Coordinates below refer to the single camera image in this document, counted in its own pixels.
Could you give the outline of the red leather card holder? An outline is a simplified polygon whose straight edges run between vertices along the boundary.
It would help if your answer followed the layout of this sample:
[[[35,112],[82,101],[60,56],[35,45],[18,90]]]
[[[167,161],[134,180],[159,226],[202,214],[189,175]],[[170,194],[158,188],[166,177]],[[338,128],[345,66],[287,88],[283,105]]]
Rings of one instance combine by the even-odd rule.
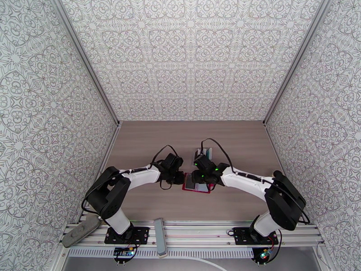
[[[185,180],[182,185],[182,190],[189,191],[189,192],[206,193],[206,194],[210,193],[210,190],[208,189],[207,184],[194,183],[192,181],[191,173],[185,173]]]

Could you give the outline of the grey upright bar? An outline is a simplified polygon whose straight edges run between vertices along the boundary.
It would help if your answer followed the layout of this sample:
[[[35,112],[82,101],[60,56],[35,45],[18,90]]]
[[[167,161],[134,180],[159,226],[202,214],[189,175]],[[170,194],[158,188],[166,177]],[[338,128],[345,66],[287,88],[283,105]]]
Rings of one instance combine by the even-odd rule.
[[[158,218],[154,220],[154,230],[155,230],[158,257],[164,258],[168,254],[168,249],[167,249],[167,242],[166,242],[165,230],[164,230],[162,218]]]

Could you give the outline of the white slotted vent strip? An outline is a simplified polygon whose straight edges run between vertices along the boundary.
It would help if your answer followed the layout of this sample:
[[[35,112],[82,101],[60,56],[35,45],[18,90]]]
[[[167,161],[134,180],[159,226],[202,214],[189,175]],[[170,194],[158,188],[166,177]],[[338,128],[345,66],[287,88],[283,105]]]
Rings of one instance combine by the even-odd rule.
[[[69,257],[91,257],[91,258],[114,258],[115,248],[72,248]],[[251,248],[169,248],[167,251],[169,258],[202,258],[202,259],[235,259],[253,258],[254,253]],[[140,247],[135,258],[155,259],[158,252],[155,248]]]

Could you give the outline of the small circuit board blue parts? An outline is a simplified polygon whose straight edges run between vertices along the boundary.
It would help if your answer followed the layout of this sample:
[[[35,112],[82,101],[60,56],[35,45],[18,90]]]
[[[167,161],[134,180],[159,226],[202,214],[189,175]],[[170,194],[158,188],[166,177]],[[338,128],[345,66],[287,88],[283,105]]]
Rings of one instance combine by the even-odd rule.
[[[135,254],[135,248],[134,247],[115,247],[113,251],[113,257],[114,258],[131,258]]]

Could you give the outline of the small circuit board green light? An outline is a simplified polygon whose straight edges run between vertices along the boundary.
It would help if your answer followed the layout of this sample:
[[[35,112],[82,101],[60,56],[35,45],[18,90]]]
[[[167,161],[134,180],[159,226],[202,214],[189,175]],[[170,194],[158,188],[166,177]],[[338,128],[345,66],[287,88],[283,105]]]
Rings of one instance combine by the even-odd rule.
[[[270,248],[263,249],[257,256],[255,256],[255,261],[259,264],[265,264],[270,260],[273,250]]]

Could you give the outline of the grey flat stone-like slab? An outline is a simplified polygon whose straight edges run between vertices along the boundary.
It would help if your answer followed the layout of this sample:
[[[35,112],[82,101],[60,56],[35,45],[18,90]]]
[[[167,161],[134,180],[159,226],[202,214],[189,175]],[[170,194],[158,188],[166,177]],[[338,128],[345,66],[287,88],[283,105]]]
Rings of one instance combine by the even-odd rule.
[[[64,235],[61,240],[62,245],[65,248],[69,248],[79,243],[81,240],[95,231],[100,224],[101,221],[98,216],[92,215],[88,217],[85,221],[79,223],[75,228]]]

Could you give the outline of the aluminium mounting rail frame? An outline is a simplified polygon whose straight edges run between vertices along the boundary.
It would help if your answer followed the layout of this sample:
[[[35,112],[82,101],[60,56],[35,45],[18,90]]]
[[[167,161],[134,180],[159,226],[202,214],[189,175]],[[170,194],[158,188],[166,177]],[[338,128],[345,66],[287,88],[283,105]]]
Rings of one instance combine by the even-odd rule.
[[[149,227],[148,241],[142,247],[156,247],[154,221],[133,221],[134,226]],[[169,248],[235,248],[234,237],[228,232],[234,227],[249,227],[250,222],[240,221],[167,221],[163,222]],[[105,244],[108,225],[101,224],[93,233],[76,245],[115,246]],[[324,240],[316,225],[297,225],[294,231],[281,229],[283,247],[313,247]]]

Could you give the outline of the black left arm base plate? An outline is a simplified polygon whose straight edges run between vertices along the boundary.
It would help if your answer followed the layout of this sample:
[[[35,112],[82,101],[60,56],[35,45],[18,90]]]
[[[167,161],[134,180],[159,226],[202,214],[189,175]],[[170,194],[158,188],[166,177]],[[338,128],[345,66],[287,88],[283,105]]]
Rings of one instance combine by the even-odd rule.
[[[123,234],[109,227],[104,239],[105,244],[141,245],[148,242],[149,227],[130,226]]]

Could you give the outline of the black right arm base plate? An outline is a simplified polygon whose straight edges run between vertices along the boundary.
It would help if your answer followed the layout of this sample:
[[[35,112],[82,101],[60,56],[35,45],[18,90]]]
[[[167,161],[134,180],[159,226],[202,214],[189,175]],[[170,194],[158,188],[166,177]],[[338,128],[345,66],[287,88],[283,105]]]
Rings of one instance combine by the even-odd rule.
[[[278,236],[275,231],[270,233],[267,237],[263,237],[257,232],[252,235],[250,229],[247,227],[234,227],[229,232],[229,235],[234,238],[236,245],[272,246],[279,244]]]

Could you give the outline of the aluminium table side rail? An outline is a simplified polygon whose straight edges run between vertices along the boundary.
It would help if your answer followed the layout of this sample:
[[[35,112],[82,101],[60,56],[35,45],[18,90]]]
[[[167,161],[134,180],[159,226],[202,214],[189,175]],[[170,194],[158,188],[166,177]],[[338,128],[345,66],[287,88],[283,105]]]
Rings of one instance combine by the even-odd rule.
[[[107,162],[110,158],[110,155],[112,153],[112,150],[114,148],[114,145],[115,145],[115,142],[116,142],[116,139],[119,135],[119,132],[120,132],[120,129],[121,129],[121,126],[122,126],[122,122],[119,122],[118,125],[115,127],[113,133],[112,133],[112,136],[111,136],[111,139],[106,147],[106,151],[104,153],[104,156],[102,157],[102,161],[100,163],[100,167],[98,168],[98,170],[96,171],[96,174],[95,174],[95,177],[93,179],[93,182],[92,184],[94,184],[98,177],[103,173],[103,171],[106,169],[106,165],[107,165]],[[87,205],[88,203],[86,202],[86,199],[85,197],[83,198],[82,202],[81,202],[81,212],[79,213],[79,216],[77,217],[77,222],[79,223],[81,221],[81,218],[83,216],[83,214],[89,214],[89,212],[85,211],[84,208],[86,210],[88,210],[87,208]]]
[[[279,157],[279,155],[278,155],[278,152],[277,152],[277,150],[276,150],[276,147],[275,147],[275,145],[274,145],[274,142],[273,142],[273,140],[272,140],[272,138],[271,138],[271,135],[270,135],[270,133],[269,133],[269,131],[268,131],[268,129],[267,129],[267,127],[266,127],[265,124],[264,124],[264,129],[265,129],[265,133],[266,133],[266,135],[267,135],[267,137],[268,137],[268,139],[269,139],[269,142],[270,142],[270,144],[271,144],[271,146],[272,146],[272,149],[273,149],[273,151],[274,151],[274,154],[275,154],[275,156],[276,156],[278,165],[279,165],[279,167],[280,167],[280,171],[281,171],[281,172],[284,172],[281,159],[280,159],[280,157]]]

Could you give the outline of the aluminium corner post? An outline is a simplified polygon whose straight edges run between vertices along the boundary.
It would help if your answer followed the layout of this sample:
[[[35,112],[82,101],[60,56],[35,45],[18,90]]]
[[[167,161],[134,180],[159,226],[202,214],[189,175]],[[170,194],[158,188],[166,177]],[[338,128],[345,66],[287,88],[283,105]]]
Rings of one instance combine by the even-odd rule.
[[[317,34],[318,29],[323,22],[326,14],[328,13],[331,4],[333,3],[333,0],[321,0],[320,4],[311,20],[311,23],[303,37],[303,40],[301,41],[301,44],[296,51],[296,54],[294,56],[294,59],[291,62],[291,65],[289,66],[289,69],[287,70],[283,81],[281,82],[281,85],[279,89],[277,90],[275,97],[273,101],[271,102],[271,105],[266,112],[266,115],[263,119],[263,126],[266,126],[268,121],[271,118],[272,113],[274,112],[274,109],[276,108],[282,94],[284,93],[286,87],[288,86],[289,82],[291,81],[292,77],[295,74],[295,71],[299,67],[300,63],[302,62],[302,59],[304,58],[304,55],[307,53],[307,50],[312,43],[314,36]]]
[[[110,116],[112,117],[115,125],[117,127],[120,126],[120,121],[116,115],[116,112],[114,111],[114,108],[112,107],[108,97],[106,96],[106,93],[100,83],[100,80],[90,62],[89,57],[87,56],[85,49],[81,43],[80,38],[77,35],[77,32],[71,22],[70,17],[68,16],[65,6],[62,2],[62,0],[50,0],[56,14],[57,17],[60,21],[60,23],[62,24],[62,26],[65,29],[65,32],[69,38],[69,40],[71,41],[80,61],[83,64],[83,67],[85,68],[92,84],[94,85],[94,87],[96,88],[98,94],[100,95],[103,103],[105,104],[108,113],[110,114]]]

